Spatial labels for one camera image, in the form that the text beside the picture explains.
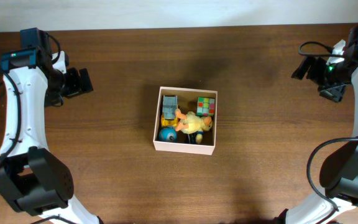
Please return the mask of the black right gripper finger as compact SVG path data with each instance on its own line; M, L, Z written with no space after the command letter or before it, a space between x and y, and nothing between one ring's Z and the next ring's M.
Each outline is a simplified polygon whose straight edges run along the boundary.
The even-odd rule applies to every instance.
M318 91L323 98L339 103L346 92L346 85L321 86Z
M312 64L311 57L305 57L299 67L292 73L291 78L302 80Z

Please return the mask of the yellow grey toy truck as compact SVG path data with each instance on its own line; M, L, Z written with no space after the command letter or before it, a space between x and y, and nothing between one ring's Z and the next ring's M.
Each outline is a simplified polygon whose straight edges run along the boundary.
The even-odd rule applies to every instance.
M176 95L163 95L161 126L174 128L178 124L175 111L178 109L178 97Z

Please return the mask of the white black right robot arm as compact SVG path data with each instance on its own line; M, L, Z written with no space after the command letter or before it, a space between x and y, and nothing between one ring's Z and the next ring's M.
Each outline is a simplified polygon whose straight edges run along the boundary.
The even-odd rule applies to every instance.
M275 223L331 223L338 215L358 207L358 38L325 46L326 54L307 54L292 78L307 78L319 94L339 103L346 86L354 88L352 136L328 140L308 158L306 177L313 193L298 206L284 210Z

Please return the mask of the multicoloured puzzle cube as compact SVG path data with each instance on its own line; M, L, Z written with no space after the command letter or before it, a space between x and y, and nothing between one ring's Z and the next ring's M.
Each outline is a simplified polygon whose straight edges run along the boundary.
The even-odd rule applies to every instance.
M216 99L199 97L197 101L197 116L210 116L213 117L216 111Z

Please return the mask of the black round cap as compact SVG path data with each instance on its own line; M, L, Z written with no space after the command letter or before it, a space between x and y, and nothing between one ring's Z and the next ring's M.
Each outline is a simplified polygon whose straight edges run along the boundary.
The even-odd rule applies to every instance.
M187 134L185 143L186 144L196 144L196 135L197 135L196 133Z

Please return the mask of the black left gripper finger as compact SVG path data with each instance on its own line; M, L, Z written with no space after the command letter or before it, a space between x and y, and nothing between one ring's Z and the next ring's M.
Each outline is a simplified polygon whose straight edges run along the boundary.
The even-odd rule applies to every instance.
M83 93L89 93L93 91L93 85L86 68L82 68L79 70L80 80L81 80L81 90Z
M57 96L52 96L52 95L45 95L45 103L44 103L44 107L61 107L64 104L64 100L62 98L61 95L57 95Z

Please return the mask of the blue toy ball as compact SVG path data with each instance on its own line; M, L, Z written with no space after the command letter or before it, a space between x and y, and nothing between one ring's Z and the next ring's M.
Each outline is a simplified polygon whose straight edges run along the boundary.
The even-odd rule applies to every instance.
M173 128L163 128L158 134L158 140L163 142L176 142L177 132Z

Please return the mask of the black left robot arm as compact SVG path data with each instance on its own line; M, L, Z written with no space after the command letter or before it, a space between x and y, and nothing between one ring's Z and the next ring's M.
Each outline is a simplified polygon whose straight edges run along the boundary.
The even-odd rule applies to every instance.
M52 223L101 223L74 194L69 168L48 148L45 107L91 92L87 69L68 68L64 51L28 48L4 54L7 108L0 147L0 195L15 212Z

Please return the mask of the yellow plush toy animal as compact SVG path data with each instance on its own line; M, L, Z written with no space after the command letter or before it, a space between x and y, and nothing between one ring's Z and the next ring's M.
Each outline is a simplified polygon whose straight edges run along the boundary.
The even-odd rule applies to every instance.
M179 119L175 131L181 131L184 134L196 134L195 143L197 144L201 144L203 133L213 127L213 119L210 116L199 117L192 111L183 114L178 108L175 110L175 116Z

